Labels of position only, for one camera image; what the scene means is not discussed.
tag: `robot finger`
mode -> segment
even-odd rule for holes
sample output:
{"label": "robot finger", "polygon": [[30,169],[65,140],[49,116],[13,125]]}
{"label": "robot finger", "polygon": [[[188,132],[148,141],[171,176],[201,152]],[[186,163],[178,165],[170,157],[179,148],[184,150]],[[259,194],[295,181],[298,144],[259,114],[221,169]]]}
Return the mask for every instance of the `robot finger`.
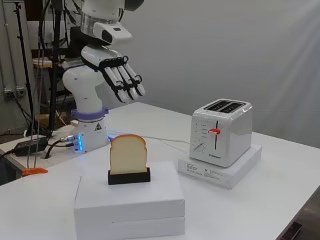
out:
{"label": "robot finger", "polygon": [[[114,68],[111,68],[111,70],[112,70],[112,72],[114,73],[114,75],[116,76],[117,82],[120,82],[120,83],[122,84],[123,88],[125,88],[126,85],[127,85],[127,83],[122,79],[121,74],[120,74],[118,68],[114,67]],[[127,99],[130,97],[129,94],[128,94],[128,92],[125,91],[125,89],[123,89],[123,95],[125,95]]]}
{"label": "robot finger", "polygon": [[[114,72],[111,70],[111,68],[106,68],[105,71],[108,74],[114,86],[121,86],[123,88],[122,82],[118,81],[118,78],[116,77]],[[121,102],[127,103],[129,101],[128,95],[125,93],[123,89],[118,90],[118,92],[115,92],[115,94]]]}
{"label": "robot finger", "polygon": [[133,78],[135,81],[136,81],[136,90],[138,92],[138,94],[140,96],[144,96],[146,95],[146,91],[144,89],[144,87],[142,86],[141,82],[142,82],[142,79],[139,75],[137,75],[133,69],[130,67],[130,65],[128,63],[126,63],[124,65],[124,68],[125,70],[129,73],[129,75],[131,76],[131,78]]}
{"label": "robot finger", "polygon": [[138,93],[135,89],[135,86],[133,85],[132,81],[131,81],[131,78],[130,76],[128,75],[127,71],[124,69],[123,66],[119,66],[118,67],[118,70],[120,72],[120,74],[122,75],[122,78],[123,80],[127,83],[127,85],[129,86],[130,89],[128,89],[128,94],[129,94],[129,97],[132,99],[132,100],[136,100],[138,99]]}

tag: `toaster dial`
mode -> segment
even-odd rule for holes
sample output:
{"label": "toaster dial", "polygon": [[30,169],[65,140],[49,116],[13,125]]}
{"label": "toaster dial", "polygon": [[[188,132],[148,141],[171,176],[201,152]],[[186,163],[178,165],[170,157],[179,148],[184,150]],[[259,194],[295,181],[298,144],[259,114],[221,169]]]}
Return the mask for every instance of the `toaster dial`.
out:
{"label": "toaster dial", "polygon": [[196,152],[203,152],[206,149],[206,145],[204,144],[204,142],[200,140],[194,141],[192,146],[193,146],[193,151],[196,151]]}

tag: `white wall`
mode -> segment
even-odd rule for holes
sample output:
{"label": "white wall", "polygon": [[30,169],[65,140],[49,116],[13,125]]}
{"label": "white wall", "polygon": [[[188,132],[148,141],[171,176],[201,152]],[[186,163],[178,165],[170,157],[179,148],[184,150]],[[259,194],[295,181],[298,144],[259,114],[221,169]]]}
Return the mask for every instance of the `white wall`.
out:
{"label": "white wall", "polygon": [[124,25],[144,102],[249,101],[255,131],[320,147],[320,0],[146,0]]}

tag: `red object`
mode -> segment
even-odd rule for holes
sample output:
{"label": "red object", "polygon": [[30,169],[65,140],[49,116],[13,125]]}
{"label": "red object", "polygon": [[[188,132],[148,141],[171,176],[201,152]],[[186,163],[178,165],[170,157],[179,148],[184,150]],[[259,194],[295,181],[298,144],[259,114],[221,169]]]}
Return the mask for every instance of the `red object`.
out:
{"label": "red object", "polygon": [[220,134],[220,130],[217,129],[217,128],[211,128],[211,129],[209,130],[209,133],[210,133],[210,132],[215,133],[215,134],[217,134],[217,135]]}
{"label": "red object", "polygon": [[48,170],[44,168],[27,168],[22,172],[22,176],[25,177],[29,175],[43,174],[43,173],[48,173]]}

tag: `white table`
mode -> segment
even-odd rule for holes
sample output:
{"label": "white table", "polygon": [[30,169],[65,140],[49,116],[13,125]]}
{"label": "white table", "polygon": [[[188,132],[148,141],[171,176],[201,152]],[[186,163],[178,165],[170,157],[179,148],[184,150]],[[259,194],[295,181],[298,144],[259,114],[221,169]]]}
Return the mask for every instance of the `white table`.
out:
{"label": "white table", "polygon": [[[109,129],[189,141],[191,117],[135,103],[111,111]],[[188,144],[147,138],[148,160],[173,161]],[[186,199],[186,235],[164,240],[273,240],[320,183],[320,150],[253,134],[262,161],[233,189],[180,176]],[[10,240],[76,240],[74,198],[83,174],[97,164],[106,171],[109,146],[0,187],[0,237]]]}

